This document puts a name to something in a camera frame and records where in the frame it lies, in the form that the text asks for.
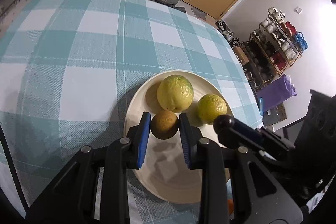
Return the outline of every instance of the lemon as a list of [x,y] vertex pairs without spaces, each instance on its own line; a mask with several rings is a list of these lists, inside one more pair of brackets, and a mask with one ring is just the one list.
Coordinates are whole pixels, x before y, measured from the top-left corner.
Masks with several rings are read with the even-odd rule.
[[194,99],[194,89],[189,80],[181,75],[170,75],[157,89],[160,106],[175,113],[186,110]]
[[152,134],[161,140],[167,140],[174,136],[179,129],[179,120],[175,113],[162,110],[151,121]]
[[226,114],[227,106],[223,98],[216,94],[204,95],[198,101],[197,115],[206,124],[213,124],[218,115]]

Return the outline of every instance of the box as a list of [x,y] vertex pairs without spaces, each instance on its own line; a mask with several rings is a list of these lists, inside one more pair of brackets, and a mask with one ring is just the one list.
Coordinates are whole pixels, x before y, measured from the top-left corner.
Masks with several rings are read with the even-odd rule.
[[240,47],[234,47],[233,51],[235,54],[237,54],[238,58],[239,58],[239,62],[244,66],[249,62],[249,59],[247,58],[247,56],[245,55],[245,53],[243,52],[243,50]]

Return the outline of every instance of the table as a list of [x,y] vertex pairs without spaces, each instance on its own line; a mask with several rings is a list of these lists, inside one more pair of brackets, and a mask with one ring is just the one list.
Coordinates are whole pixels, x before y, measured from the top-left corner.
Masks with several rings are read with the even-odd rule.
[[[27,2],[0,41],[0,124],[28,204],[83,145],[123,136],[134,93],[172,69],[206,78],[236,118],[262,125],[235,54],[207,23],[149,0]],[[13,189],[1,147],[0,168],[1,188]],[[197,221],[198,204],[162,201],[128,175],[132,223]]]

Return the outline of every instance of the checkered tablecloth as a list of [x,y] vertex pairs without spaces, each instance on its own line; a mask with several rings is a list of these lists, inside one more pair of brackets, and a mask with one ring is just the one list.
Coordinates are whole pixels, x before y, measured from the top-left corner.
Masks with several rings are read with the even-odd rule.
[[[27,2],[0,41],[0,123],[28,204],[83,145],[120,138],[137,89],[172,69],[206,78],[236,118],[262,125],[238,60],[207,23],[148,0]],[[197,204],[162,201],[128,174],[132,223],[197,221]]]

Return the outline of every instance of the plate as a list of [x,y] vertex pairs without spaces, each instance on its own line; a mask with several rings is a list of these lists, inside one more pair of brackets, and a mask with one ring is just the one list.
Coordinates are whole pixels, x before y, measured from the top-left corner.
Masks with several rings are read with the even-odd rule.
[[[210,138],[224,147],[218,142],[212,125],[203,124],[196,115],[197,102],[202,96],[217,94],[224,99],[223,95],[203,77],[180,70],[159,73],[147,80],[137,90],[127,109],[124,136],[127,135],[130,127],[139,124],[144,111],[148,111],[153,118],[162,110],[156,92],[161,81],[169,75],[184,76],[194,88],[194,101],[184,111],[187,113],[190,124],[198,127],[204,137]],[[227,114],[232,115],[227,102],[226,105]],[[144,163],[141,169],[134,170],[134,173],[142,185],[158,198],[179,204],[196,203],[201,200],[202,171],[187,168],[179,131],[168,140],[160,140],[150,132]]]

